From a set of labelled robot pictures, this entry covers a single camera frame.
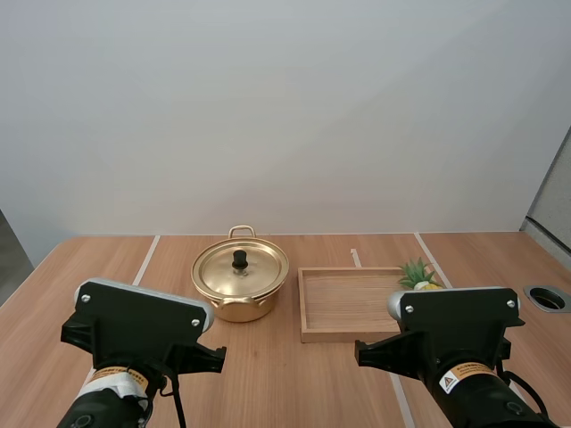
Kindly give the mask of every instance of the wooden table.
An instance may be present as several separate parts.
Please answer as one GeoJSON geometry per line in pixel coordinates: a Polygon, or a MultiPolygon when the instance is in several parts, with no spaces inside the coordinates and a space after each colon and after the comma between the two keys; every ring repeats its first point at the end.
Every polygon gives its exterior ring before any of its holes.
{"type": "MultiPolygon", "coordinates": [[[[73,312],[73,292],[80,283],[101,276],[132,284],[144,271],[141,286],[200,298],[190,279],[191,266],[202,249],[220,239],[162,236],[148,266],[152,236],[79,237],[59,245],[0,308],[0,426],[56,426],[85,381],[90,356],[60,343],[61,326],[73,312]]],[[[189,426],[449,426],[420,382],[401,378],[406,399],[399,401],[389,374],[357,367],[352,344],[300,342],[297,268],[353,267],[352,249],[363,267],[429,259],[417,237],[267,239],[291,262],[278,305],[266,317],[244,325],[217,320],[201,338],[212,348],[228,346],[228,354],[222,374],[181,377],[189,426]]],[[[533,385],[557,424],[571,425],[571,315],[543,313],[522,292],[529,284],[571,292],[571,273],[523,233],[420,239],[453,286],[503,285],[519,293],[527,325],[509,331],[513,347],[507,367],[533,385]]],[[[155,400],[150,425],[178,427],[171,399],[155,400]]]]}

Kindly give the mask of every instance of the white wall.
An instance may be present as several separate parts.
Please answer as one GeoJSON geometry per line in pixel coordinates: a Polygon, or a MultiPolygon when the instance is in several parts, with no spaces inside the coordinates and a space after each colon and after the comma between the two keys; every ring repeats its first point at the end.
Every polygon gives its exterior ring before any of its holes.
{"type": "Polygon", "coordinates": [[[567,0],[6,0],[0,207],[76,234],[516,230],[571,116],[567,0]]]}

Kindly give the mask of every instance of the pot lid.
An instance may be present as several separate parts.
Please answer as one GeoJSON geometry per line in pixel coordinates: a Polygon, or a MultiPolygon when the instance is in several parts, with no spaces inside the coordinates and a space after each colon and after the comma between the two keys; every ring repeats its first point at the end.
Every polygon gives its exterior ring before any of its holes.
{"type": "Polygon", "coordinates": [[[214,300],[225,297],[257,299],[275,292],[284,282],[289,262],[274,243],[256,238],[249,226],[236,226],[228,239],[203,251],[193,265],[197,290],[214,300]],[[233,237],[239,229],[250,230],[252,237],[233,237]]]}

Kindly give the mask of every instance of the pot handle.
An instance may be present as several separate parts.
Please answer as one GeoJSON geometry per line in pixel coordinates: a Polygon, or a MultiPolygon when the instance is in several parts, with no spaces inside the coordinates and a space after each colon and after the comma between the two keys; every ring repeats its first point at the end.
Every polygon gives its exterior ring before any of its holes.
{"type": "Polygon", "coordinates": [[[254,307],[258,306],[258,303],[256,303],[256,300],[254,300],[251,297],[225,297],[224,299],[222,299],[219,302],[213,301],[212,305],[215,308],[224,309],[227,305],[230,305],[233,303],[241,303],[244,305],[250,305],[250,306],[254,306],[254,307]]]}
{"type": "Polygon", "coordinates": [[[230,232],[228,232],[228,239],[232,239],[234,232],[236,230],[249,230],[250,233],[252,234],[252,238],[256,237],[256,233],[253,231],[253,227],[251,226],[234,226],[230,229],[230,232]]]}

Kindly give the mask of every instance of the lid knob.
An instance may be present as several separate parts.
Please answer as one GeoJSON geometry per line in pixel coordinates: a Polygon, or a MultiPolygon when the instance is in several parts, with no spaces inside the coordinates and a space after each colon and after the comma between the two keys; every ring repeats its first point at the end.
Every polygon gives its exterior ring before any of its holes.
{"type": "Polygon", "coordinates": [[[232,268],[238,270],[244,270],[248,267],[248,262],[246,261],[246,251],[236,250],[234,251],[234,261],[232,262],[232,268]]]}

